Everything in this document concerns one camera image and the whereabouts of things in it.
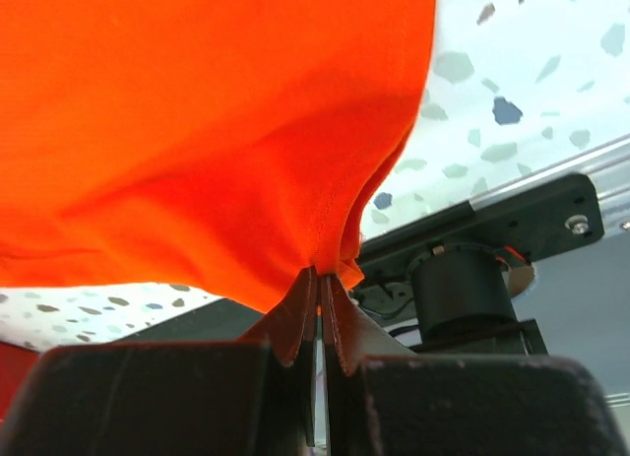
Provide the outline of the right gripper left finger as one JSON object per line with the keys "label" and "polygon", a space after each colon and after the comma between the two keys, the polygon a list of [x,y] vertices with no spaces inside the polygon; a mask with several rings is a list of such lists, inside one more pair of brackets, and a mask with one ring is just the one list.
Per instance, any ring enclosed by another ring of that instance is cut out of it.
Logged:
{"label": "right gripper left finger", "polygon": [[302,455],[314,443],[318,277],[240,338],[44,353],[1,426],[5,455]]}

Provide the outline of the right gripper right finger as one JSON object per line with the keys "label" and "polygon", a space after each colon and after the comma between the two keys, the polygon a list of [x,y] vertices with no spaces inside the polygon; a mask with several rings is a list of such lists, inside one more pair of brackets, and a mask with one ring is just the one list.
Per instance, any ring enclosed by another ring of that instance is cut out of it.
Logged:
{"label": "right gripper right finger", "polygon": [[332,455],[624,455],[593,376],[567,358],[418,355],[320,281]]}

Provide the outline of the orange t shirt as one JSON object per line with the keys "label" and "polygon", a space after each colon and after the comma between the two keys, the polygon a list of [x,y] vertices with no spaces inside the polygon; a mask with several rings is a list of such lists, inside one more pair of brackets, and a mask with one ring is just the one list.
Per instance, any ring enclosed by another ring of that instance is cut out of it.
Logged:
{"label": "orange t shirt", "polygon": [[1,284],[353,287],[436,0],[1,0]]}

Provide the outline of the red plastic bin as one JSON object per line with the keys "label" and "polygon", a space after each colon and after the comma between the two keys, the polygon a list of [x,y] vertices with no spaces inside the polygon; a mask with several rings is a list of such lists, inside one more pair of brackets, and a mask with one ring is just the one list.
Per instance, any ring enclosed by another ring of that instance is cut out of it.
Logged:
{"label": "red plastic bin", "polygon": [[14,394],[22,381],[38,361],[39,353],[10,344],[0,345],[0,417],[8,411]]}

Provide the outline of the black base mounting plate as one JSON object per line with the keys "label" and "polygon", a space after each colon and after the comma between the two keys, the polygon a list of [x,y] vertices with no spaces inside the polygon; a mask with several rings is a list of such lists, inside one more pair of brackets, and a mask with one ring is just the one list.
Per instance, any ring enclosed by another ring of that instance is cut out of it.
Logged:
{"label": "black base mounting plate", "polygon": [[369,240],[358,258],[364,277],[352,291],[319,282],[318,333],[342,359],[393,355],[402,320],[416,319],[417,353],[540,355],[533,320],[514,298],[536,261],[590,245],[604,228],[597,193],[570,174],[475,210],[465,202]]}

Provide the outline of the aluminium frame rail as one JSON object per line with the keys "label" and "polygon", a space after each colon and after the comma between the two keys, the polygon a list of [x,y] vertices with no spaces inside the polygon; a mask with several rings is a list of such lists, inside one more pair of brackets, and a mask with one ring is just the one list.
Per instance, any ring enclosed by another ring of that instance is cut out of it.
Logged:
{"label": "aluminium frame rail", "polygon": [[493,188],[470,200],[475,210],[569,174],[586,175],[594,185],[605,235],[629,231],[629,135]]}

